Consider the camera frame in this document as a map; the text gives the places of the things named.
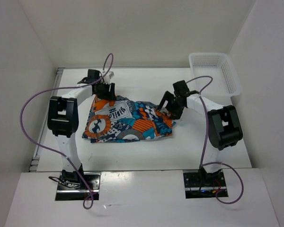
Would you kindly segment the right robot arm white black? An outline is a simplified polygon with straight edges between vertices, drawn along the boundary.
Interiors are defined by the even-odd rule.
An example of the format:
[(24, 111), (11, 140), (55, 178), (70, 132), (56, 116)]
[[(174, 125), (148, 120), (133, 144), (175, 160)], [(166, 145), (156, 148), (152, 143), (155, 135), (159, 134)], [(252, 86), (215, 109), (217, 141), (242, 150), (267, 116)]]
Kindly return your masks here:
[(233, 147), (242, 140), (243, 132), (236, 108), (233, 105), (221, 105), (204, 97), (201, 91), (189, 90), (183, 80), (173, 84), (174, 92), (166, 91), (158, 106), (165, 108), (169, 118), (179, 120), (185, 108), (205, 117), (205, 139), (198, 169), (198, 180), (203, 186), (209, 186), (218, 177), (223, 167), (232, 166), (211, 157), (205, 162), (207, 142), (218, 151)]

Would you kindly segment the colourful patterned shorts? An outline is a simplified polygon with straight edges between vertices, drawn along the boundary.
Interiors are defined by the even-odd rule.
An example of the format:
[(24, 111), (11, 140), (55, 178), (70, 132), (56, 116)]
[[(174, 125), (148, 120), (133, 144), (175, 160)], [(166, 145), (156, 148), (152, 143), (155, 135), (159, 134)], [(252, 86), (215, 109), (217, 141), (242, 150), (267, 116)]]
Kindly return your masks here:
[(135, 142), (172, 135), (176, 122), (169, 112), (151, 102), (116, 96), (115, 101), (94, 98), (82, 138), (91, 143)]

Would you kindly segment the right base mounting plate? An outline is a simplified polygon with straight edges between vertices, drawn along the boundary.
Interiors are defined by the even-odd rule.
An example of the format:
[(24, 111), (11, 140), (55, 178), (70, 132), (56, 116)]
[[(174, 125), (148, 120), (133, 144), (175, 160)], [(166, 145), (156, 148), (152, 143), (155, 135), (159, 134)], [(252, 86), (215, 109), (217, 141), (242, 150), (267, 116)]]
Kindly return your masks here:
[(183, 171), (186, 199), (228, 197), (227, 186), (222, 170), (207, 174), (203, 169)]

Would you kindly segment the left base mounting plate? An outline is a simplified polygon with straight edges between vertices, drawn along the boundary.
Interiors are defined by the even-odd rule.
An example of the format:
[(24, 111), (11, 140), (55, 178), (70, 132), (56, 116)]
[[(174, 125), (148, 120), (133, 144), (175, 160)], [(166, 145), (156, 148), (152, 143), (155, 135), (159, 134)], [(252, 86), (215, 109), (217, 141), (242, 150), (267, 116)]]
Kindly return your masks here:
[[(98, 201), (101, 173), (85, 172), (84, 178), (93, 191), (93, 199)], [(49, 179), (58, 183), (55, 201), (83, 201), (89, 195), (89, 190), (85, 184), (63, 182), (61, 175), (59, 177), (50, 176)]]

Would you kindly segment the base mounting plate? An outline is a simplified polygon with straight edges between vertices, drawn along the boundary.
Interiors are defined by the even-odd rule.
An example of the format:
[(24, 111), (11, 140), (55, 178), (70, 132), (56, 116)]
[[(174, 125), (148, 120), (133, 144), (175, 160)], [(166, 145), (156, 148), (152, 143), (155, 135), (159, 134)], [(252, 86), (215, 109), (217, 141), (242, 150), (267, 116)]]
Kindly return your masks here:
[(222, 170), (207, 174), (203, 169), (183, 171), (186, 199), (228, 197), (227, 186)]
[[(85, 172), (84, 178), (93, 191), (93, 199), (98, 201), (101, 173)], [(89, 190), (85, 184), (63, 182), (61, 175), (59, 177), (50, 176), (49, 179), (58, 183), (55, 201), (83, 201), (89, 195)]]

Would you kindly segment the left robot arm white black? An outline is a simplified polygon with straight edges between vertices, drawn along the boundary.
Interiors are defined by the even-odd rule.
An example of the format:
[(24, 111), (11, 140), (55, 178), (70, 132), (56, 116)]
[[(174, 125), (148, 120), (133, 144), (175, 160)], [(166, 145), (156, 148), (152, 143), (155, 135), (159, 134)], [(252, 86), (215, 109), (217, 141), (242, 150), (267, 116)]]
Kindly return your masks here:
[(71, 87), (68, 93), (50, 98), (47, 126), (58, 142), (59, 153), (64, 157), (58, 183), (66, 187), (79, 189), (86, 186), (75, 138), (79, 127), (78, 106), (92, 95), (115, 100), (115, 85), (110, 82), (113, 76), (110, 70), (100, 72), (89, 69), (87, 76)]

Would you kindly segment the white plastic basket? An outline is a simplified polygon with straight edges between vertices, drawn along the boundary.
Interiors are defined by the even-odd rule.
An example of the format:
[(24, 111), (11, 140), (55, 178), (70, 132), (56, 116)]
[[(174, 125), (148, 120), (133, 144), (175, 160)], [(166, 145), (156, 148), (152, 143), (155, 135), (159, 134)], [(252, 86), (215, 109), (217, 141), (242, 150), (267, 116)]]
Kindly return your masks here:
[(213, 81), (202, 91), (204, 96), (227, 97), (238, 96), (242, 88), (231, 59), (224, 53), (191, 53), (189, 64), (193, 78), (210, 76)]

